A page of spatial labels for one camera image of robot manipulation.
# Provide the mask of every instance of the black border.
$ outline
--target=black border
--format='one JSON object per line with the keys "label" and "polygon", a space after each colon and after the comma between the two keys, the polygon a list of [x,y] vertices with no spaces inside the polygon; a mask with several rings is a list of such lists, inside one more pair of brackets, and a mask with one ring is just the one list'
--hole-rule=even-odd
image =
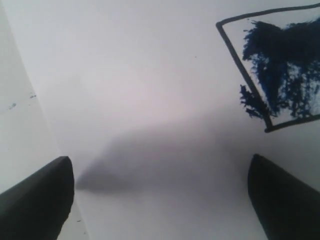
{"label": "black border", "polygon": [[[240,73],[242,74],[244,81],[246,82],[246,84],[248,85],[249,89],[251,90],[252,94],[260,99],[262,101],[262,98],[254,84],[254,81],[251,79],[251,77],[249,76],[247,70],[245,69],[244,65],[242,64],[235,48],[233,47],[230,39],[228,38],[225,30],[223,29],[223,25],[231,23],[231,22],[235,22],[238,20],[242,20],[242,19],[246,19],[246,18],[251,18],[251,17],[257,17],[257,16],[262,16],[262,15],[268,15],[268,14],[274,14],[274,13],[281,13],[281,12],[289,12],[289,11],[297,11],[297,10],[307,10],[307,9],[315,9],[315,8],[319,8],[320,7],[320,2],[317,4],[313,4],[313,5],[306,5],[306,6],[293,6],[293,7],[283,7],[283,8],[275,8],[275,9],[269,9],[269,10],[265,10],[265,11],[258,11],[258,12],[253,12],[253,13],[247,13],[247,14],[242,14],[242,15],[238,15],[238,16],[234,16],[234,17],[230,17],[227,19],[224,19],[222,21],[219,21],[215,24],[216,28],[218,29],[222,39],[224,40],[236,66],[238,67],[238,69],[240,70]],[[277,125],[273,125],[270,116],[269,115],[263,115],[262,116],[264,122],[265,122],[265,126],[266,129],[264,130],[266,133],[270,133],[279,129],[283,129],[289,126],[293,126],[293,125],[298,125],[298,124],[304,124],[304,123],[309,123],[309,122],[313,122],[316,120],[320,120],[320,114],[314,115],[314,116],[310,116],[310,117],[306,117],[306,118],[298,118],[298,119],[294,119],[291,121],[286,121]]]}

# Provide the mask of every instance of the white surface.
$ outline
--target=white surface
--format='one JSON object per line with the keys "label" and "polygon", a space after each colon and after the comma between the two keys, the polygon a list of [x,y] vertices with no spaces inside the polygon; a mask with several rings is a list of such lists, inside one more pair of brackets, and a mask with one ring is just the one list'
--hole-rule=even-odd
{"label": "white surface", "polygon": [[[0,193],[60,156],[0,3]],[[88,240],[77,204],[59,240]]]}
{"label": "white surface", "polygon": [[264,133],[215,28],[317,1],[3,2],[93,240],[266,239],[245,187],[254,153],[320,190],[320,122]]}

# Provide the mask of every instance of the black outline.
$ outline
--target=black outline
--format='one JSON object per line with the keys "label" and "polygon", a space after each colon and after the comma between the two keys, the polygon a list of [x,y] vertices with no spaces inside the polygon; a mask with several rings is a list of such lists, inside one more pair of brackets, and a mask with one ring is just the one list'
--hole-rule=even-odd
{"label": "black outline", "polygon": [[[247,14],[242,14],[234,17],[230,17],[227,19],[224,19],[222,21],[219,21],[215,24],[216,28],[218,29],[222,39],[224,40],[236,66],[238,67],[240,73],[242,74],[244,81],[250,88],[252,94],[254,97],[258,98],[259,100],[262,101],[262,98],[254,84],[254,81],[251,79],[249,76],[247,70],[245,69],[244,65],[242,64],[235,48],[233,47],[230,39],[228,38],[225,30],[223,29],[223,25],[235,22],[238,20],[246,19],[246,18],[252,18],[252,17],[258,17],[262,15],[268,15],[268,14],[274,14],[274,13],[281,13],[281,12],[289,12],[289,11],[297,11],[297,10],[307,10],[307,9],[315,9],[320,7],[320,2],[317,4],[312,4],[312,5],[306,5],[306,6],[293,6],[293,7],[283,7],[283,8],[275,8],[275,9],[269,9],[265,11],[258,11],[258,12],[253,12],[253,13],[247,13]],[[266,133],[270,133],[279,129],[283,129],[289,126],[293,125],[298,125],[298,124],[304,124],[304,123],[309,123],[313,122],[316,120],[320,120],[320,114],[310,116],[310,117],[305,117],[305,118],[298,118],[294,119],[291,121],[286,121],[277,125],[273,125],[270,116],[269,115],[263,115],[263,120],[265,122],[266,129],[264,130]]]}

